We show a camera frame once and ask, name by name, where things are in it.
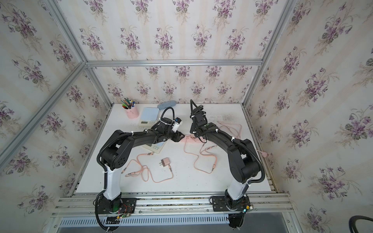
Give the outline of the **pink power strip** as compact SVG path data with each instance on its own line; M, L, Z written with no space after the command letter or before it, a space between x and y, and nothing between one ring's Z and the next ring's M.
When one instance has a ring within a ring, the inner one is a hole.
M203 142L199 138L195 138L191 135L185 136L180 143L198 143L198 144L203 144Z

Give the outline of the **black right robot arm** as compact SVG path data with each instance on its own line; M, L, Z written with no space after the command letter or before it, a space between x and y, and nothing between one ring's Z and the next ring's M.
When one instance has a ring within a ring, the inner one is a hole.
M235 138L216 124L208 122L203 106L198 106L193 100L190 100L190 118L191 134L215 143L227 153L229 169L234 179L225 192L228 201L242 199L251 184L264 181L264 166L250 140Z

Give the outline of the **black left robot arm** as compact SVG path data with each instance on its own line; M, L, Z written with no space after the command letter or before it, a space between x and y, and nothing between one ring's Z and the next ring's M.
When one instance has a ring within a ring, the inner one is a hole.
M164 116L171 110L173 117ZM98 195L109 204L114 204L121 199L120 172L127 163L132 148L146 144L157 144L172 140L181 141L185 135L178 131L182 120L175 116L174 109L167 107L158 122L150 129L141 132L123 132L116 130L99 150L96 157L97 163L104 170L104 189Z

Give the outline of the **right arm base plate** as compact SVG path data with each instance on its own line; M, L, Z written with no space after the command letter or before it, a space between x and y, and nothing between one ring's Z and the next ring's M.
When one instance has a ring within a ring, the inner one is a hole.
M229 195L211 196L209 203L212 205L214 212L239 211L246 213L253 210L249 198L245 195L237 200L231 199Z

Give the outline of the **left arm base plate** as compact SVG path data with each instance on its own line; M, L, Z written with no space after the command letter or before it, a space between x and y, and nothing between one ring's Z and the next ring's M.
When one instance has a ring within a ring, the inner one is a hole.
M99 198L96 204L95 212L97 214L133 214L135 212L136 198L116 198L113 201L104 196Z

